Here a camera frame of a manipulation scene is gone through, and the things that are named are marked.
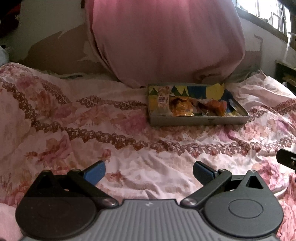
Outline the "bag of orange fruits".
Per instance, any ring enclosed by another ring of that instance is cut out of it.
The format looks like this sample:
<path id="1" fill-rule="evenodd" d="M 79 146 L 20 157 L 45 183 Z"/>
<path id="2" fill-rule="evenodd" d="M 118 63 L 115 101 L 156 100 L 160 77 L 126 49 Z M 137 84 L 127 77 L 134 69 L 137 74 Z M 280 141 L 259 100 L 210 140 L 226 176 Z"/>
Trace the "bag of orange fruits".
<path id="1" fill-rule="evenodd" d="M 198 102 L 198 108 L 208 116 L 224 116 L 227 102 L 224 100 L 210 99 L 207 102 Z"/>

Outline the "orange yellow snack packet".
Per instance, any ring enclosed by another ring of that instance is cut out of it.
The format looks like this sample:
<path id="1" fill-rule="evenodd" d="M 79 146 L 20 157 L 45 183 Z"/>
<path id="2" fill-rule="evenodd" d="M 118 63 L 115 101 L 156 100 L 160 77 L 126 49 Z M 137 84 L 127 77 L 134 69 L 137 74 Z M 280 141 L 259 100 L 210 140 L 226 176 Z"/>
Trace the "orange yellow snack packet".
<path id="1" fill-rule="evenodd" d="M 194 116 L 193 105 L 189 97 L 171 96 L 169 100 L 169 108 L 173 116 Z"/>

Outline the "pink fluffy blanket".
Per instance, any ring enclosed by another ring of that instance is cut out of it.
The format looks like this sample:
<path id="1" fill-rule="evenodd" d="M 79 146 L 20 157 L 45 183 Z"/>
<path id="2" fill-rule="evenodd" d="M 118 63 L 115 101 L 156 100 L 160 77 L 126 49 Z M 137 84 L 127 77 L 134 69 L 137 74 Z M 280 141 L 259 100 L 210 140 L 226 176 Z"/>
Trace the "pink fluffy blanket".
<path id="1" fill-rule="evenodd" d="M 16 208 L 1 203 L 0 238 L 6 241 L 17 241 L 23 238 L 15 218 Z"/>

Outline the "white desk lamp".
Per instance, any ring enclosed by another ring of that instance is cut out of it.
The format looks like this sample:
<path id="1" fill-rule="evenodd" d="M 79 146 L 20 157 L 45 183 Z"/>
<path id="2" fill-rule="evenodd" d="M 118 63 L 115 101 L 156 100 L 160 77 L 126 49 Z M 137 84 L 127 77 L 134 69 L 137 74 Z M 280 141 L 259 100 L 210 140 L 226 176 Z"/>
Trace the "white desk lamp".
<path id="1" fill-rule="evenodd" d="M 292 41 L 292 37 L 295 37 L 295 33 L 288 32 L 288 41 L 287 41 L 287 45 L 286 45 L 286 48 L 285 48 L 285 53 L 284 53 L 283 58 L 282 58 L 282 63 L 287 63 L 287 54 L 288 54 L 289 47 L 290 47 L 290 44 L 291 44 L 291 41 Z"/>

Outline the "clear packet of nut bars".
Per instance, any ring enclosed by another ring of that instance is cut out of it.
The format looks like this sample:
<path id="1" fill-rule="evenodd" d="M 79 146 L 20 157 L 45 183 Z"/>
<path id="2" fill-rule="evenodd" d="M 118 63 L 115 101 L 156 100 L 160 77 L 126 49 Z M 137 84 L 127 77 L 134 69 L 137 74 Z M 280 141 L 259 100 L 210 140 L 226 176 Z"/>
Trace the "clear packet of nut bars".
<path id="1" fill-rule="evenodd" d="M 157 108 L 155 113 L 161 116 L 172 116 L 172 112 L 169 107 L 170 100 L 170 87 L 169 86 L 159 86 L 157 95 Z"/>

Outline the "dark bedside table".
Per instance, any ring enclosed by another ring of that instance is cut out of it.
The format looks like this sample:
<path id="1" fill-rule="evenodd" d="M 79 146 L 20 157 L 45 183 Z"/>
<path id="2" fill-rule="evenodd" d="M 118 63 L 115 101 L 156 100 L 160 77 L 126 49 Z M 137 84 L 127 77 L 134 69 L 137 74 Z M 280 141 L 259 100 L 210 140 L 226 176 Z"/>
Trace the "dark bedside table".
<path id="1" fill-rule="evenodd" d="M 295 68 L 276 60 L 275 79 L 295 94 Z"/>

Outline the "pink floral bed quilt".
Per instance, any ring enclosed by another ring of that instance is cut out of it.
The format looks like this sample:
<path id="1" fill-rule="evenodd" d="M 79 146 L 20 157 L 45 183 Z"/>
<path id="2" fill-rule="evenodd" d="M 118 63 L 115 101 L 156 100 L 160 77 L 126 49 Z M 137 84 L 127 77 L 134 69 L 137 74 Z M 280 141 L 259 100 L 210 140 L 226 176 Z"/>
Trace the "pink floral bed quilt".
<path id="1" fill-rule="evenodd" d="M 117 200 L 181 200 L 201 187 L 193 164 L 243 175 L 255 169 L 278 197 L 281 240 L 295 240 L 295 173 L 276 152 L 295 151 L 295 96 L 263 73 L 227 89 L 249 112 L 242 126 L 153 128 L 146 88 L 107 76 L 61 79 L 1 67 L 1 203 L 17 207 L 38 174 L 106 163 L 98 188 Z"/>

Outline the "large pink pillow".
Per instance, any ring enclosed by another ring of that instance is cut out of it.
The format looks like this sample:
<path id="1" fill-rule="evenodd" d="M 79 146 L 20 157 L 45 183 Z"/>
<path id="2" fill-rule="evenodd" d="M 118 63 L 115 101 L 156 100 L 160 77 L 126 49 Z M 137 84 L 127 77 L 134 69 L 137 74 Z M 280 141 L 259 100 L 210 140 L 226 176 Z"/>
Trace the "large pink pillow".
<path id="1" fill-rule="evenodd" d="M 124 84 L 215 84 L 245 55 L 232 1 L 85 1 L 98 61 Z"/>

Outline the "grey tray with cartoon lining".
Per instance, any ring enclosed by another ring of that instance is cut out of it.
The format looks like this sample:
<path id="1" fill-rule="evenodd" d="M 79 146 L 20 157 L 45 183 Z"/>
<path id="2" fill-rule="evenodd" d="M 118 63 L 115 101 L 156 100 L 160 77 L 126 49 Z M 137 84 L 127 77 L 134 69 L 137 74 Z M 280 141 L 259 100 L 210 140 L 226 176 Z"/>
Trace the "grey tray with cartoon lining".
<path id="1" fill-rule="evenodd" d="M 161 116 L 155 113 L 159 86 L 169 86 L 171 96 L 189 97 L 193 105 L 194 116 Z M 224 116 L 208 116 L 197 106 L 198 102 L 210 99 L 224 100 L 227 109 Z M 151 84 L 148 87 L 148 111 L 151 126 L 211 126 L 211 125 L 244 125 L 249 119 L 249 113 L 233 97 L 224 84 Z"/>

